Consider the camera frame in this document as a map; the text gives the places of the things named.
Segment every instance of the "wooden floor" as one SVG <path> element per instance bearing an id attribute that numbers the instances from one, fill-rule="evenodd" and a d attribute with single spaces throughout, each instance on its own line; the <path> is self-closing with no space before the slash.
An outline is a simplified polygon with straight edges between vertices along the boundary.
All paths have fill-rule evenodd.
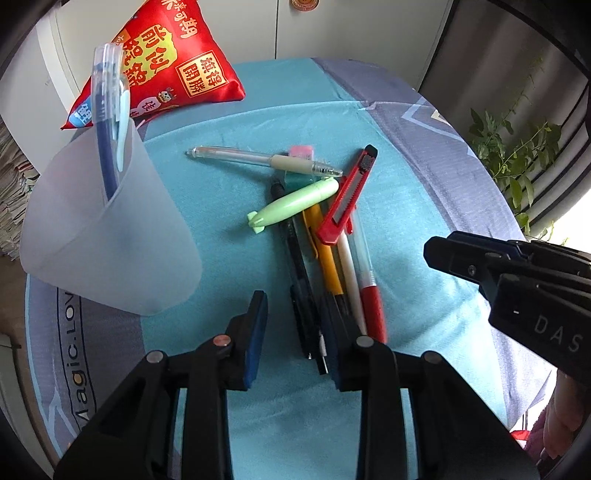
<path id="1" fill-rule="evenodd" d="M 8 257 L 0 257 L 0 333 L 8 335 L 14 346 L 18 380 L 29 417 L 48 458 L 55 464 L 58 457 L 51 447 L 41 414 L 37 408 L 27 358 L 24 317 L 25 278 L 25 272 L 18 260 L 11 261 Z"/>

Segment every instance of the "yellow pen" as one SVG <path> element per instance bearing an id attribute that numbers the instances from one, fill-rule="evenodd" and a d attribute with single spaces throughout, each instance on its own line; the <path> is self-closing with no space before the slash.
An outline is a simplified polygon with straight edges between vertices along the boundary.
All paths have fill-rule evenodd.
<path id="1" fill-rule="evenodd" d="M 308 232 L 308 238 L 310 239 L 312 250 L 314 251 L 314 256 L 320 262 L 322 276 L 324 277 L 324 285 L 326 286 L 326 289 L 335 296 L 339 310 L 341 310 L 342 313 L 345 313 L 348 311 L 347 301 L 343 292 L 343 286 L 340 283 L 339 273 L 336 269 L 332 249 L 328 245 L 323 244 L 314 233 L 323 220 L 320 205 L 316 204 L 311 206 L 304 210 L 302 215 L 304 217 L 306 231 Z"/>

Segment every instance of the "screw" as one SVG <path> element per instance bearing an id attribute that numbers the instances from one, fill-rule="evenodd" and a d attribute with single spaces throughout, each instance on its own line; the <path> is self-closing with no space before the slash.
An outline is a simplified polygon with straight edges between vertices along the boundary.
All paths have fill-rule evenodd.
<path id="1" fill-rule="evenodd" d="M 368 337 L 366 335 L 362 335 L 360 337 L 357 337 L 357 340 L 355 340 L 355 342 L 361 348 L 369 348 L 374 344 L 374 339 L 372 339 L 371 337 Z"/>
<path id="2" fill-rule="evenodd" d="M 425 361 L 433 365 L 437 365 L 443 360 L 443 357 L 437 352 L 425 352 L 423 357 L 425 357 Z"/>
<path id="3" fill-rule="evenodd" d="M 228 346 L 231 341 L 232 339 L 224 333 L 213 338 L 213 344 L 215 346 Z"/>
<path id="4" fill-rule="evenodd" d="M 160 350 L 152 350 L 146 355 L 146 360 L 149 364 L 159 364 L 164 358 L 164 354 Z"/>

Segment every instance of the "black pen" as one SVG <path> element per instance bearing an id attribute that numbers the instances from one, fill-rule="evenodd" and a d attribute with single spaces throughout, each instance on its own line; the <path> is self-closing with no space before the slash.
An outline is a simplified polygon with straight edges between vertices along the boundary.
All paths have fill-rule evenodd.
<path id="1" fill-rule="evenodd" d="M 277 200 L 284 195 L 285 188 L 281 182 L 278 180 L 273 182 L 273 185 L 271 185 L 271 196 L 273 200 Z M 300 242 L 296 234 L 296 225 L 293 217 L 289 217 L 279 222 L 278 226 L 281 237 L 287 244 L 287 251 L 291 258 L 294 285 L 290 293 L 300 342 L 305 342 L 305 344 L 302 344 L 302 349 L 307 351 L 309 358 L 313 358 L 316 361 L 318 372 L 323 375 L 328 370 L 321 347 L 324 340 L 320 331 L 320 314 L 314 300 L 304 257 L 301 254 Z"/>

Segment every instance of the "red pillow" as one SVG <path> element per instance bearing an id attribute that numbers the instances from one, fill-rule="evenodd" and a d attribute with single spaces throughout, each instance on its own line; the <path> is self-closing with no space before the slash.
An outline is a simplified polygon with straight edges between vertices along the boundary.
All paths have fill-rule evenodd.
<path id="1" fill-rule="evenodd" d="M 148 0 L 113 42 L 124 48 L 132 117 L 244 98 L 195 0 Z M 88 127 L 91 120 L 89 79 L 62 128 Z"/>

